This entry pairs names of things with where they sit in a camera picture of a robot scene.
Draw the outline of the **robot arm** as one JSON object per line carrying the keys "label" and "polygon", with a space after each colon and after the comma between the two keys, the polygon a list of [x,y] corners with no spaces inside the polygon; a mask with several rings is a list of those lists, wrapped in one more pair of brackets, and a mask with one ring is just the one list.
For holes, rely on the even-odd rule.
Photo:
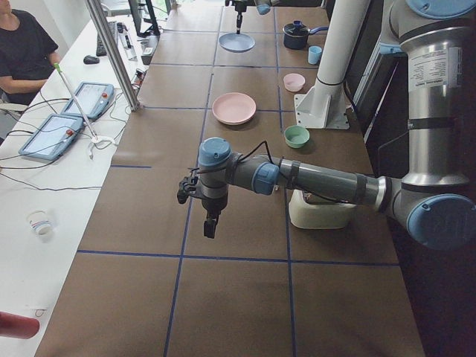
{"label": "robot arm", "polygon": [[255,6],[260,15],[266,15],[273,6],[279,3],[280,0],[225,0],[225,6],[232,6],[237,12],[236,34],[241,34],[243,14],[249,6]]}
{"label": "robot arm", "polygon": [[475,240],[475,203],[460,166],[463,67],[473,44],[473,1],[335,1],[315,83],[295,96],[298,126],[347,128],[354,103],[373,176],[317,167],[270,154],[239,154],[223,138],[199,147],[190,194],[207,212],[213,237],[237,186],[270,194],[293,190],[291,216],[317,219],[304,193],[326,209],[368,205],[436,250]]}

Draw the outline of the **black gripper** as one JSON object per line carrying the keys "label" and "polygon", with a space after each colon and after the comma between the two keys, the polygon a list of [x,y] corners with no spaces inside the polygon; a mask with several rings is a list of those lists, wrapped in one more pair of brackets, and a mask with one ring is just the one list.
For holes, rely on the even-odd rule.
{"label": "black gripper", "polygon": [[242,15],[247,10],[247,1],[246,0],[233,0],[233,6],[234,6],[235,11],[237,12],[236,34],[241,34]]}
{"label": "black gripper", "polygon": [[228,185],[209,187],[203,184],[202,194],[204,196],[202,206],[207,211],[204,221],[204,236],[214,239],[219,215],[228,204]]}

